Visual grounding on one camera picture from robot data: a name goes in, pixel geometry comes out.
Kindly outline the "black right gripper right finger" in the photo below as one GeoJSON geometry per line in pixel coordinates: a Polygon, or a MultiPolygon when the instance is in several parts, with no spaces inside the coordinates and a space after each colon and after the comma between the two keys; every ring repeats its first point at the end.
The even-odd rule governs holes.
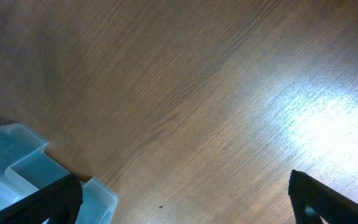
{"type": "Polygon", "coordinates": [[[292,170],[288,186],[297,224],[358,223],[358,204],[304,172],[292,170]]]}

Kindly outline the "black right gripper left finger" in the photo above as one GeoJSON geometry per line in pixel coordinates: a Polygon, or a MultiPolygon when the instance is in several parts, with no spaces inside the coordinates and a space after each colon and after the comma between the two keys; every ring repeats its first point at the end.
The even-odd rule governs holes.
{"type": "Polygon", "coordinates": [[[82,203],[81,182],[69,174],[0,210],[0,224],[75,224],[82,203]]]}

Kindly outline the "clear plastic storage bin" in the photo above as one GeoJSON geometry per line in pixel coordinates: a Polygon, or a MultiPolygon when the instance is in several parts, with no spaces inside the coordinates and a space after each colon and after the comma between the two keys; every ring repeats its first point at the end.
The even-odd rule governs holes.
{"type": "MultiPolygon", "coordinates": [[[[45,153],[47,145],[24,124],[0,126],[0,210],[70,174],[45,153]]],[[[83,204],[77,223],[111,223],[118,196],[95,177],[81,186],[83,204]]]]}

